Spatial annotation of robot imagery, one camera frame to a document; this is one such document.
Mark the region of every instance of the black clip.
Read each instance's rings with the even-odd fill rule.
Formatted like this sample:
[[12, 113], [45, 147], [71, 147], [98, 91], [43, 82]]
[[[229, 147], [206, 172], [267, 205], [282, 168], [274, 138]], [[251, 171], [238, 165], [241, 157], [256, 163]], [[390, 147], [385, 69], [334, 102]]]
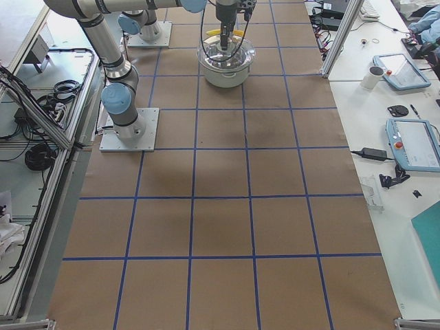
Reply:
[[406, 174], [405, 170], [399, 164], [395, 167], [396, 177], [392, 178], [388, 175], [379, 174], [380, 184], [384, 188], [390, 188], [396, 184], [401, 184], [408, 180], [411, 176]]
[[409, 114], [408, 108], [403, 105], [392, 105], [387, 109], [393, 117], [404, 117]]
[[413, 194], [416, 198], [421, 197], [421, 193], [420, 193], [418, 190], [414, 190], [414, 191], [412, 192], [412, 194]]

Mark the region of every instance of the metal plate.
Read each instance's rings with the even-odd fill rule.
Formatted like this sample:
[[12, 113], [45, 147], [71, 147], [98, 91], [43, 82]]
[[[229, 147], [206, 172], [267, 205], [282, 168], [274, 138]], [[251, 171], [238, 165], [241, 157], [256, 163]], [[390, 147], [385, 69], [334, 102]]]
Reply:
[[139, 35], [130, 36], [127, 46], [129, 47], [143, 47], [143, 48], [157, 48], [168, 47], [170, 45], [171, 28], [173, 24], [171, 22], [157, 22], [162, 29], [162, 35], [152, 42], [142, 40]]
[[[153, 151], [156, 142], [157, 122], [159, 121], [159, 108], [138, 108], [137, 111], [145, 117], [145, 134], [135, 140], [121, 140], [115, 131], [108, 130], [102, 135], [101, 151]], [[109, 117], [106, 123], [112, 126], [113, 121]]]

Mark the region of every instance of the white mug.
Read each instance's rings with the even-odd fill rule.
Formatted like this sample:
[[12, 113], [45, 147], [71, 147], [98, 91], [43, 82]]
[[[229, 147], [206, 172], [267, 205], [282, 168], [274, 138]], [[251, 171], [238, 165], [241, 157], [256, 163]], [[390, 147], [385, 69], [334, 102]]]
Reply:
[[366, 89], [373, 89], [377, 82], [382, 79], [384, 70], [381, 67], [372, 66], [368, 69], [364, 79], [360, 82], [360, 85]]

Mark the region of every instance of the electronic device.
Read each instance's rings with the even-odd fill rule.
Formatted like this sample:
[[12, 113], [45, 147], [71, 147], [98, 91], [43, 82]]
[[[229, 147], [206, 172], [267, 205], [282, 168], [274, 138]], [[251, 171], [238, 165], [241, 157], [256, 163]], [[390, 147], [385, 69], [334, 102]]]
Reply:
[[379, 21], [380, 15], [369, 0], [364, 0], [359, 11], [359, 17], [366, 22], [376, 22]]
[[440, 147], [427, 120], [388, 119], [386, 134], [395, 161], [407, 171], [440, 172]]
[[339, 26], [341, 25], [341, 19], [331, 19], [329, 17], [322, 17], [322, 26], [330, 31], [338, 31]]
[[409, 114], [409, 110], [404, 105], [392, 105], [387, 108], [393, 117], [404, 117]]
[[384, 71], [391, 70], [391, 74], [385, 74], [384, 79], [397, 90], [431, 86], [431, 82], [405, 54], [377, 55], [373, 57], [373, 63], [384, 68]]
[[349, 0], [324, 0], [322, 4], [322, 17], [342, 19], [349, 5]]

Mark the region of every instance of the pot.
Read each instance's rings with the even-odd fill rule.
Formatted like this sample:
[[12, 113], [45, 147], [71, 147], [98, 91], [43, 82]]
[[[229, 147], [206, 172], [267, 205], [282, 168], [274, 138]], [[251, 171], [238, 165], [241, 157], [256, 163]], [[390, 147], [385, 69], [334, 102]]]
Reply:
[[240, 36], [232, 36], [227, 50], [220, 47], [220, 36], [211, 36], [197, 49], [206, 80], [214, 86], [231, 88], [242, 84], [250, 73], [255, 59], [251, 42]]

